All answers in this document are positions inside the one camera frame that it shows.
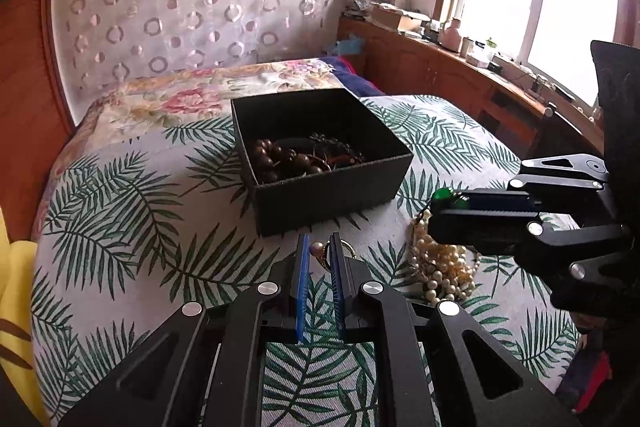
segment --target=cabinet door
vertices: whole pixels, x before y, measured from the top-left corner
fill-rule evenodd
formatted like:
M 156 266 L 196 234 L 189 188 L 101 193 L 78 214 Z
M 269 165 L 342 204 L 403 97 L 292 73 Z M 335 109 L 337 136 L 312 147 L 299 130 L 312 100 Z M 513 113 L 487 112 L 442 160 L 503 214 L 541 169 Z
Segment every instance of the cabinet door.
M 425 46 L 411 39 L 398 38 L 397 68 L 389 94 L 429 94 L 431 71 Z
M 367 39 L 367 63 L 364 77 L 375 86 L 391 94 L 398 65 L 398 54 L 393 48 L 393 39 L 373 35 Z
M 472 118 L 478 118 L 490 90 L 490 80 L 482 73 L 443 55 L 433 71 L 433 94 L 448 100 Z

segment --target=blue gripper pad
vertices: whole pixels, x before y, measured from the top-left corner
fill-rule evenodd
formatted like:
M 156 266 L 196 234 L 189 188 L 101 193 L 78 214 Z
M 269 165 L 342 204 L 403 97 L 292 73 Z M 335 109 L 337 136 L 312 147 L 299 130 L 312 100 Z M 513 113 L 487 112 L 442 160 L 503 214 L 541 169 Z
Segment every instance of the blue gripper pad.
M 297 255 L 300 256 L 300 275 L 298 279 L 298 293 L 296 295 L 296 336 L 299 342 L 304 340 L 303 335 L 306 323 L 306 294 L 309 289 L 309 243 L 310 239 L 306 233 L 300 235 L 297 252 Z
M 331 282 L 334 290 L 334 312 L 335 325 L 338 330 L 338 337 L 344 338 L 344 295 L 342 293 L 342 280 L 340 277 L 340 264 L 338 261 L 338 251 L 333 248 L 332 241 L 329 241 L 329 268 L 331 270 Z

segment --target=pearl necklace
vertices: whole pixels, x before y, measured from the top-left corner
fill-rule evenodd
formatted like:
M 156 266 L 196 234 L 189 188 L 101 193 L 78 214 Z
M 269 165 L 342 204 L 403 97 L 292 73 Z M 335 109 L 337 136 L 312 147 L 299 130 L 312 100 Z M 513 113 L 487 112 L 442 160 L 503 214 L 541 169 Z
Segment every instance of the pearl necklace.
M 440 300 L 463 301 L 476 289 L 474 275 L 481 255 L 466 247 L 440 245 L 428 233 L 430 211 L 421 211 L 412 224 L 412 240 L 407 262 L 414 269 L 411 277 L 422 283 L 424 299 L 432 306 Z M 474 254 L 470 266 L 467 256 Z

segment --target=leaf pattern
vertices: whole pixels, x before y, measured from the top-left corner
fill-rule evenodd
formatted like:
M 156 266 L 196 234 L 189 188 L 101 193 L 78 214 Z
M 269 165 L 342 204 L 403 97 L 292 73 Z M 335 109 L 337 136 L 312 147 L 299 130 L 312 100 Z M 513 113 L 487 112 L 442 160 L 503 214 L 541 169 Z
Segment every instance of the leaf pattern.
M 395 201 L 308 231 L 325 241 L 339 230 L 373 278 L 420 298 L 405 261 L 409 218 L 442 187 L 505 188 L 519 160 L 437 97 L 364 103 L 414 160 Z M 232 119 L 222 116 L 114 144 L 63 173 L 31 293 L 34 359 L 53 425 L 183 302 L 231 302 L 295 249 L 297 232 L 257 236 L 234 143 Z M 542 216 L 571 226 L 556 218 Z M 511 257 L 483 257 L 462 305 L 542 381 L 558 384 L 577 333 L 538 278 Z M 330 279 L 318 266 L 307 308 L 304 342 L 268 345 L 262 425 L 377 425 L 373 345 L 338 339 Z M 423 364 L 433 396 L 424 356 Z
M 259 282 L 274 263 L 280 248 L 270 253 L 255 248 L 255 240 L 247 244 L 244 237 L 233 229 L 214 246 L 220 224 L 216 225 L 198 247 L 194 235 L 187 251 L 181 245 L 175 258 L 167 260 L 170 268 L 160 285 L 168 285 L 169 300 L 174 301 L 178 291 L 183 302 L 196 300 L 218 306 L 231 302 L 239 292 Z
M 566 365 L 574 357 L 577 331 L 566 312 L 540 312 L 533 321 L 527 310 L 527 326 L 520 327 L 521 341 L 516 357 L 537 377 L 547 377 L 558 363 Z

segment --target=floral quilt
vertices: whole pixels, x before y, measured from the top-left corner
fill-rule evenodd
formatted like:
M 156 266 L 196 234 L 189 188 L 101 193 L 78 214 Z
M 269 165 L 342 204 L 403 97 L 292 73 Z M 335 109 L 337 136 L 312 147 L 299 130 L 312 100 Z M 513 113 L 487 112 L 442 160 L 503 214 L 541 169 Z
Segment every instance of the floral quilt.
M 162 103 L 177 107 L 173 96 Z M 339 231 L 377 279 L 419 298 L 420 287 L 407 279 L 410 218 L 440 187 L 506 186 L 519 161 L 439 98 L 363 102 L 411 148 L 412 165 L 389 203 L 300 232 L 325 241 Z M 295 250 L 298 232 L 263 238 L 255 231 L 231 119 L 172 123 L 76 160 L 50 200 L 31 312 L 54 425 L 184 302 L 228 303 Z M 330 277 L 315 260 L 312 270 L 305 341 L 268 346 L 262 425 L 375 425 L 373 347 L 341 343 Z M 555 389 L 577 342 L 568 314 L 552 308 L 548 288 L 509 257 L 483 257 L 476 282 L 463 307 Z
M 49 198 L 65 169 L 81 156 L 153 129 L 231 114 L 233 98 L 342 87 L 332 71 L 331 66 L 318 58 L 305 58 L 237 68 L 180 71 L 123 84 L 92 104 L 76 135 L 56 159 L 31 238 L 39 240 Z

